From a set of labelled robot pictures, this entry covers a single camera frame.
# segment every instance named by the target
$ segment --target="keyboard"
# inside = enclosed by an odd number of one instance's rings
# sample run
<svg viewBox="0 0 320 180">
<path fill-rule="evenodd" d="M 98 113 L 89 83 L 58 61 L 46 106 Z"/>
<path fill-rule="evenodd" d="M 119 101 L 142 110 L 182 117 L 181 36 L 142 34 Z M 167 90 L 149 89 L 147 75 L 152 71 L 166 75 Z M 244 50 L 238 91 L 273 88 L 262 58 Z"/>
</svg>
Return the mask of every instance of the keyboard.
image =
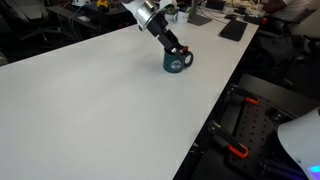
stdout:
<svg viewBox="0 0 320 180">
<path fill-rule="evenodd" d="M 234 41 L 240 41 L 244 31 L 247 28 L 247 23 L 237 20 L 231 20 L 220 32 L 220 36 L 231 39 Z"/>
</svg>

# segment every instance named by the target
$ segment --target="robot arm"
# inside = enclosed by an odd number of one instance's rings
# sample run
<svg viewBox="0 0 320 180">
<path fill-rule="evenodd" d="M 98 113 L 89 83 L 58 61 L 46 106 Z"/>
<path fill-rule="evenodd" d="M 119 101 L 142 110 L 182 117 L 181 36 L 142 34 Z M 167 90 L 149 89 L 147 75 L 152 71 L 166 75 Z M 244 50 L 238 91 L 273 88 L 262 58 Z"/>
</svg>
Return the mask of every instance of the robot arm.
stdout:
<svg viewBox="0 0 320 180">
<path fill-rule="evenodd" d="M 178 38 L 166 26 L 168 22 L 152 0 L 120 0 L 120 2 L 133 14 L 139 25 L 139 30 L 148 29 L 157 37 L 167 51 L 176 56 L 184 53 L 185 49 L 179 44 Z"/>
</svg>

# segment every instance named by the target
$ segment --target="mug handle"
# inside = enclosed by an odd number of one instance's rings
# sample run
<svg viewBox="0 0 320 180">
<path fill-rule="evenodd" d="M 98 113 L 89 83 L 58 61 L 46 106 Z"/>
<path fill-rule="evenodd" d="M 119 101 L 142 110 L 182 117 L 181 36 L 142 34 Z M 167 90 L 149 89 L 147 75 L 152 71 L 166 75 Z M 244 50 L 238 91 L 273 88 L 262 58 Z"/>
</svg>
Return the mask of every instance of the mug handle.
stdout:
<svg viewBox="0 0 320 180">
<path fill-rule="evenodd" d="M 186 53 L 186 58 L 187 58 L 188 56 L 191 56 L 190 61 L 189 61 L 188 63 L 184 63 L 184 67 L 190 67 L 190 66 L 192 65 L 192 62 L 193 62 L 193 53 L 190 52 L 190 51 L 188 51 L 188 52 Z"/>
<path fill-rule="evenodd" d="M 178 14 L 175 14 L 175 15 L 173 16 L 173 20 L 174 20 L 174 21 L 178 21 Z"/>
</svg>

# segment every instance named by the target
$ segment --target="mug logo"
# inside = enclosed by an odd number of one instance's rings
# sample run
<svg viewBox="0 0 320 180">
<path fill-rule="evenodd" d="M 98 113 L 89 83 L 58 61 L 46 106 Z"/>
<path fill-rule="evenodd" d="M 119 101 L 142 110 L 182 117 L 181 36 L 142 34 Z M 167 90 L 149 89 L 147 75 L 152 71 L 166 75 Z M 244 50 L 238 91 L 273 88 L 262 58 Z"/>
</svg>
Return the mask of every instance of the mug logo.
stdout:
<svg viewBox="0 0 320 180">
<path fill-rule="evenodd" d="M 172 69 L 180 69 L 181 68 L 181 62 L 179 60 L 173 61 L 173 63 L 171 64 L 171 68 Z"/>
</svg>

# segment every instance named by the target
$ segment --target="blue mug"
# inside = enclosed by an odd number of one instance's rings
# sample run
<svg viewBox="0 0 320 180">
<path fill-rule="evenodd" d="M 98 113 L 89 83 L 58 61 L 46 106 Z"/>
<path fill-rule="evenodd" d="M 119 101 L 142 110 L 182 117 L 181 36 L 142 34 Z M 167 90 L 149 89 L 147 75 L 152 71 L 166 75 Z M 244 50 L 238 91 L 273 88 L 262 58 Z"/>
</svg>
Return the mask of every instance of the blue mug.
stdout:
<svg viewBox="0 0 320 180">
<path fill-rule="evenodd" d="M 186 63 L 187 57 L 190 56 L 190 60 Z M 192 65 L 193 53 L 188 51 L 179 57 L 176 57 L 173 53 L 164 50 L 163 68 L 170 73 L 179 73 L 183 69 Z"/>
</svg>

